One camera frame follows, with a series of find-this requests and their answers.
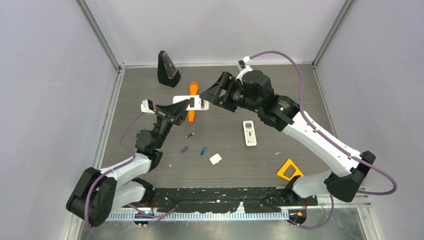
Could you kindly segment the red white remote control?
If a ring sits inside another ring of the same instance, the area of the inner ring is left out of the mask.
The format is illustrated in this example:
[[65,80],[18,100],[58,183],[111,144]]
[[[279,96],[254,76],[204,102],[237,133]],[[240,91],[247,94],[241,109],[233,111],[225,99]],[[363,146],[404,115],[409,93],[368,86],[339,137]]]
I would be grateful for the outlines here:
[[172,99],[172,103],[178,103],[184,100],[189,100],[187,111],[207,111],[210,108],[210,103],[201,99],[199,95],[176,95]]

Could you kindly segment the blue battery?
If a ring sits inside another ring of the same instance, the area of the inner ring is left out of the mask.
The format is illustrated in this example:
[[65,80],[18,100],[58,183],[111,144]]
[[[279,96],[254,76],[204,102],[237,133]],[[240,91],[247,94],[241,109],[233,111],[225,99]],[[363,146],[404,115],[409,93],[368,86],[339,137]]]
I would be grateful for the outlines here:
[[203,149],[201,150],[201,152],[200,152],[200,155],[201,156],[203,156],[204,155],[204,153],[206,152],[206,150],[207,150],[207,147],[206,146],[204,146],[203,147]]

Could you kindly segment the white battery cover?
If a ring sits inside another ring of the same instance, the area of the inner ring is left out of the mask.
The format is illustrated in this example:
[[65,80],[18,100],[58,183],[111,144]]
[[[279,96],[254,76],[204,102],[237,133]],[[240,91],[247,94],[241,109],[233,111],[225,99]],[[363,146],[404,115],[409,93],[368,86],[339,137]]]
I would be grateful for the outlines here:
[[218,164],[221,160],[222,160],[222,157],[220,156],[219,153],[216,153],[209,158],[209,161],[211,162],[212,165]]

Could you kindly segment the purple battery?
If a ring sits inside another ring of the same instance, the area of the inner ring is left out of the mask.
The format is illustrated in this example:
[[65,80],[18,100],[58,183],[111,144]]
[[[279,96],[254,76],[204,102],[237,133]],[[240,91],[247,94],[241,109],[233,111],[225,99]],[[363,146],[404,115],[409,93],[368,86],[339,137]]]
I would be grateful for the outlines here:
[[180,154],[184,153],[184,152],[185,152],[188,148],[189,148],[188,146],[184,147],[183,149],[181,149],[181,150],[179,151],[179,153],[180,153]]

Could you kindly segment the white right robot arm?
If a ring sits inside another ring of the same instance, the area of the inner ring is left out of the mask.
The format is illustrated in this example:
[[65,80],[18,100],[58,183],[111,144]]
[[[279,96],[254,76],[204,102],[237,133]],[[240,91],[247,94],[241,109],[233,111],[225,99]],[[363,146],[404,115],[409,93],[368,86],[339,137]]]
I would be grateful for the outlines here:
[[376,159],[370,151],[351,150],[344,154],[325,140],[321,134],[326,130],[313,129],[311,117],[300,111],[298,103],[288,96],[275,94],[271,79],[262,71],[248,71],[240,79],[224,71],[199,97],[231,112],[237,108],[255,112],[264,124],[302,143],[329,166],[323,173],[297,175],[289,181],[284,192],[291,205],[323,194],[351,202],[370,170],[369,165]]

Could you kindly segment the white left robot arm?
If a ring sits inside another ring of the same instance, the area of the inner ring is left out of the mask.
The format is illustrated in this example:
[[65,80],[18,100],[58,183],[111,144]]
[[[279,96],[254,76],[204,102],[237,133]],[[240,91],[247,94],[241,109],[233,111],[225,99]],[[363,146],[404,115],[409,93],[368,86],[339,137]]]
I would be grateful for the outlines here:
[[89,227],[98,227],[110,213],[128,204],[148,207],[154,199],[152,184],[139,178],[154,170],[163,152],[159,151],[172,126],[180,126],[186,119],[190,100],[170,105],[153,105],[145,99],[140,105],[143,114],[153,114],[156,122],[151,130],[142,129],[135,137],[131,156],[110,167],[85,169],[72,191],[65,208],[85,221]]

